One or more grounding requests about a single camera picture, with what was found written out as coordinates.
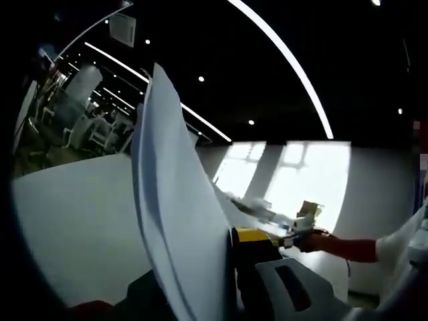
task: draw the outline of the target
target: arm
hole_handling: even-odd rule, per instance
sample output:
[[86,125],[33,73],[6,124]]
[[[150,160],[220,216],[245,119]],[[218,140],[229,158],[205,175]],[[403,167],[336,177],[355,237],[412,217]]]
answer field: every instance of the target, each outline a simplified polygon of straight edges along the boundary
[[349,261],[377,262],[376,241],[372,239],[337,239],[311,234],[298,245],[302,252],[325,251]]

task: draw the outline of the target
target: ceiling vent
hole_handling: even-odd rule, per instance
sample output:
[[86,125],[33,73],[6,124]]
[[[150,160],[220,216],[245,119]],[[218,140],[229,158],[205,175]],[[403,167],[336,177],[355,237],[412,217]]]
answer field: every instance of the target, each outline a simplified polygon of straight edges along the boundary
[[135,40],[136,19],[117,13],[110,18],[110,36],[133,48]]

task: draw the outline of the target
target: black object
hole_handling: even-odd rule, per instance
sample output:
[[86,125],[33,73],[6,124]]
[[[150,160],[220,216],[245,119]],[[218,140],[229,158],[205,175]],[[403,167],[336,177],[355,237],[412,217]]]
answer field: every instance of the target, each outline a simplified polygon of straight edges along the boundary
[[274,311],[265,286],[255,269],[261,262],[283,257],[270,240],[240,242],[232,229],[233,262],[237,270],[237,287],[245,307],[246,320],[273,320]]
[[177,320],[152,270],[128,286],[126,298],[106,320]]

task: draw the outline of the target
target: ceiling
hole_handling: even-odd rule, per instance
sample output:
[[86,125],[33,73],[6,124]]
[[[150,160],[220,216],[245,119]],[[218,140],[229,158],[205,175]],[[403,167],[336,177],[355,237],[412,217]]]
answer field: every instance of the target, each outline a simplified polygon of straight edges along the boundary
[[[245,3],[299,61],[335,140],[350,140],[355,146],[410,146],[412,121],[425,115],[420,112],[419,38],[404,2],[384,1],[380,7],[370,0]],[[327,139],[287,59],[228,1],[135,1],[123,13],[137,20],[134,48],[112,39],[108,24],[100,23],[66,52],[62,64],[79,67],[95,61],[104,78],[98,91],[120,91],[117,95],[133,106],[142,101],[146,82],[85,46],[87,41],[140,73],[151,73],[158,62],[181,102],[232,141]],[[198,81],[199,76],[205,81]],[[201,143],[228,143],[188,112],[183,114],[203,133]]]

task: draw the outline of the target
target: white paper sheet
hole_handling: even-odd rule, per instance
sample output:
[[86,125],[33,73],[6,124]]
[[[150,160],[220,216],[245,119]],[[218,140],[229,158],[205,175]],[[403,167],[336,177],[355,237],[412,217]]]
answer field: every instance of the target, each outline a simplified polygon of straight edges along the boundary
[[158,65],[136,127],[134,193],[157,280],[179,320],[222,320],[229,225]]

